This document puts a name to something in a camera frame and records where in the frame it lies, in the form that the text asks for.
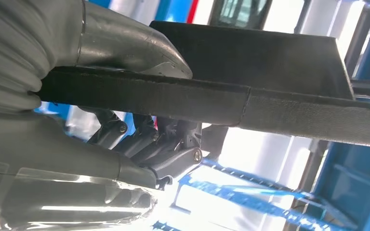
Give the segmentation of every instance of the gray metal part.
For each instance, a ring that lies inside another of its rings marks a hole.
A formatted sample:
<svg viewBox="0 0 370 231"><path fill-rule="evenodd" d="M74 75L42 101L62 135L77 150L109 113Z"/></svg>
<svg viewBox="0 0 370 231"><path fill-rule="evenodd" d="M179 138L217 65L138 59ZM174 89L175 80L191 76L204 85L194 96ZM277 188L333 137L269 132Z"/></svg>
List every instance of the gray metal part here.
<svg viewBox="0 0 370 231"><path fill-rule="evenodd" d="M200 152L200 149L188 148L181 150L179 152L173 152L169 158L154 158L153 164L150 165L150 168L155 172L157 179L162 179L166 176L171 176L176 179L180 179L188 173L191 169L195 168L202 159L199 160L199 163L194 160L194 154Z"/></svg>
<svg viewBox="0 0 370 231"><path fill-rule="evenodd" d="M86 4L77 64L117 67L149 75L192 77L184 59L162 33L93 4Z"/></svg>
<svg viewBox="0 0 370 231"><path fill-rule="evenodd" d="M166 63L172 65L159 68ZM29 167L154 187L149 170L69 138L53 120L30 111L40 106L30 93L40 90L40 80L55 66L76 64L192 76L161 33L118 13L81 0L0 0L0 162L11 174Z"/></svg>

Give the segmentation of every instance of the bright light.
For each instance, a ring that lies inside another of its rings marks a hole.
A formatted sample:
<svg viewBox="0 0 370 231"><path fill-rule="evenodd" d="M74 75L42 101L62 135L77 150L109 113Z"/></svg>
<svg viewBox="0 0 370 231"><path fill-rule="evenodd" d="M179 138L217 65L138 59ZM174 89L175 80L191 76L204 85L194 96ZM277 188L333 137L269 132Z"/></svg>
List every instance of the bright light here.
<svg viewBox="0 0 370 231"><path fill-rule="evenodd" d="M365 2L363 1L354 1L350 7L350 10L348 11L343 30L338 38L338 49L342 60L344 60L345 55L347 54L348 47L350 46L352 36L364 5Z"/></svg>
<svg viewBox="0 0 370 231"><path fill-rule="evenodd" d="M148 208L111 206L43 206L42 210L145 213Z"/></svg>

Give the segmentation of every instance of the blue metal frame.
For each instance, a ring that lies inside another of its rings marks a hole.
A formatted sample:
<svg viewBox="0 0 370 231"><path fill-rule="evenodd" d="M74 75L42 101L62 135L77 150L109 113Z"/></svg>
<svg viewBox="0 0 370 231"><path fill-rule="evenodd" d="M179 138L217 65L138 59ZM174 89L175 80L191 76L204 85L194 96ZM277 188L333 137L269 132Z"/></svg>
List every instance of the blue metal frame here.
<svg viewBox="0 0 370 231"><path fill-rule="evenodd" d="M186 23L193 0L161 0L155 20Z"/></svg>
<svg viewBox="0 0 370 231"><path fill-rule="evenodd" d="M167 225L167 223L162 223L157 221L152 227L154 227L153 230L163 230L163 231L181 231L179 229L176 229L174 227L171 227Z"/></svg>
<svg viewBox="0 0 370 231"><path fill-rule="evenodd" d="M240 206L254 209L266 214L286 219L287 222L309 229L311 231L331 230L331 231L350 231L350 228L343 228L337 225L325 222L314 218L307 214L302 214L292 209L283 209L272 203L247 195L241 192L236 192L232 189L221 187L220 185L209 182L193 180L189 175L186 175L180 180L180 184L188 185L199 189L214 196L231 201Z"/></svg>
<svg viewBox="0 0 370 231"><path fill-rule="evenodd" d="M180 187L187 185L202 190L206 193L226 199L240 206L285 218L287 222L301 226L308 230L349 231L357 228L356 224L339 209L332 206L327 200L317 198L312 194L290 189L272 180L256 176L252 173L243 172L234 168L223 167L211 160L203 159L200 166L210 167L227 175L258 184L264 188L237 185L217 185L209 182L194 180L189 174L179 180ZM294 209L286 210L280 208L268 201L256 198L252 194L294 196L296 199L312 205L313 207L318 208L320 211L328 211L334 216L335 219L339 220L344 227L326 222L321 218L314 217L309 214L302 214Z"/></svg>
<svg viewBox="0 0 370 231"><path fill-rule="evenodd" d="M355 78L370 80L370 40ZM370 231L370 147L333 143L313 194L355 220L357 230ZM307 212L323 217L313 206Z"/></svg>

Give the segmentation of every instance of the screw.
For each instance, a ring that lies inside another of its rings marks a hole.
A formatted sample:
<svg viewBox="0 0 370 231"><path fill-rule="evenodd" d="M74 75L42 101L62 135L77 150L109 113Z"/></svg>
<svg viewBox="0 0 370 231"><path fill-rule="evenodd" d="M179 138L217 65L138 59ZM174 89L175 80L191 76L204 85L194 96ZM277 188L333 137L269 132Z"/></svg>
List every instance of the screw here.
<svg viewBox="0 0 370 231"><path fill-rule="evenodd" d="M202 152L198 149L194 153L194 162L199 164L202 161Z"/></svg>
<svg viewBox="0 0 370 231"><path fill-rule="evenodd" d="M123 133L123 132L126 132L127 131L127 125L126 124L123 124L120 126L120 132Z"/></svg>

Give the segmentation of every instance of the blue steel beam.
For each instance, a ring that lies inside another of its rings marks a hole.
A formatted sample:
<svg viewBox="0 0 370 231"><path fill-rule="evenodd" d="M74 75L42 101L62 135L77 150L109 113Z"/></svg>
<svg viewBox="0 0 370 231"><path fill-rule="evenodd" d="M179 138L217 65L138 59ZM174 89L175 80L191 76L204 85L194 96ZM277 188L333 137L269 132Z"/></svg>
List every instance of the blue steel beam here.
<svg viewBox="0 0 370 231"><path fill-rule="evenodd" d="M211 195L226 199L237 205L247 207L260 211L262 213L270 214L277 217L282 217L286 219L287 222L301 226L305 229L311 231L351 231L352 228L340 227L335 224L325 222L323 220L316 219L306 214L300 212L283 209L276 205L273 205L267 201L261 200L259 198L241 193L235 192L231 189L221 188L218 185L201 182L193 180L189 175L186 175L180 180L180 184L188 185L190 187L199 189L203 192L209 193Z"/></svg>
<svg viewBox="0 0 370 231"><path fill-rule="evenodd" d="M176 229L176 228L173 228L173 227L167 225L167 223L161 223L159 221L157 221L152 227L154 227L153 230L180 231L179 229Z"/></svg>
<svg viewBox="0 0 370 231"><path fill-rule="evenodd" d="M290 189L290 188L288 188L288 187L286 187L282 184L279 184L279 183L276 183L274 181L265 179L263 177L259 177L257 175L252 174L252 173L240 171L240 170L237 170L237 169L234 169L234 168L231 168L231 167L223 167L220 164L218 164L214 161L208 160L208 159L203 159L201 164L205 165L205 166L208 166L208 167L211 167L215 170L219 170L219 171L221 171L223 173L226 173L228 175L237 177L239 179L246 180L246 181L249 181L251 183L255 183L255 184L264 186L264 187L269 188L269 189L283 190L283 191L286 191L286 192L296 192L295 190Z"/></svg>

